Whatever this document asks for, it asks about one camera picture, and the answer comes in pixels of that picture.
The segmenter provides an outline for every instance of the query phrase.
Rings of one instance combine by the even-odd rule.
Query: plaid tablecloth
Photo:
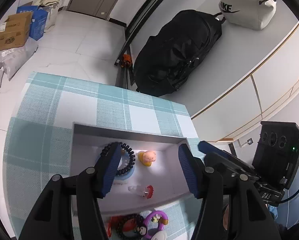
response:
[[[73,122],[186,137],[193,155],[202,157],[185,106],[118,87],[33,72],[16,103],[4,148],[4,195],[17,238],[51,176],[69,176]],[[165,227],[168,240],[187,239],[200,201],[189,197],[156,209],[170,217]],[[79,228],[73,226],[75,239],[81,239]]]

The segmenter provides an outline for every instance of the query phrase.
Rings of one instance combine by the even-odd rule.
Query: purple ring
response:
[[[168,221],[168,215],[166,215],[163,211],[153,211],[143,221],[143,225],[146,227],[146,229],[148,228],[148,224],[149,224],[150,220],[155,215],[160,215],[164,220]],[[164,229],[164,224],[162,224],[162,223],[159,222],[159,226],[157,227],[157,230],[158,231],[162,231],[163,229]],[[152,236],[148,233],[148,231],[146,232],[146,235],[144,237],[146,237],[148,239],[152,238]]]

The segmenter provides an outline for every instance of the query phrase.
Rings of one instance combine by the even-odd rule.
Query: pig figurine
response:
[[[137,156],[139,161],[147,167],[150,167],[152,162],[156,160],[156,152],[154,151],[139,152]]]

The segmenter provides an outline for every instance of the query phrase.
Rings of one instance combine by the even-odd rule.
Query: black duffel bag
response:
[[[159,97],[179,90],[221,37],[220,14],[181,11],[150,36],[134,64],[137,91]]]

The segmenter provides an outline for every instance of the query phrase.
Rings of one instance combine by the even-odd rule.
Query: blue box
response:
[[[38,41],[44,35],[48,12],[37,5],[19,6],[16,13],[33,12],[32,22],[29,28],[29,36]]]

